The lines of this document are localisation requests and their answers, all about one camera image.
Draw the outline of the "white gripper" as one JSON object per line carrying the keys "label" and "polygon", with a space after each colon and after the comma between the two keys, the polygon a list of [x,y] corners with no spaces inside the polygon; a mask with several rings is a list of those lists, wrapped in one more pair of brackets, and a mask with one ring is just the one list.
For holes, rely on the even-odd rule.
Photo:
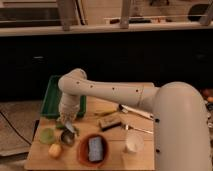
{"label": "white gripper", "polygon": [[66,122],[73,122],[76,119],[79,110],[79,105],[65,105],[60,103],[59,115],[61,123],[65,124]]}

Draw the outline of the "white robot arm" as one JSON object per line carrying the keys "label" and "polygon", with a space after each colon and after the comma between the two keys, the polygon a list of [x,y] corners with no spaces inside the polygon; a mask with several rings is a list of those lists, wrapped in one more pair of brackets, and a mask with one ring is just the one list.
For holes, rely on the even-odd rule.
{"label": "white robot arm", "polygon": [[138,108],[153,114],[156,171],[212,171],[205,102],[193,86],[171,82],[161,87],[95,82],[74,69],[58,82],[59,112],[75,116],[82,95]]}

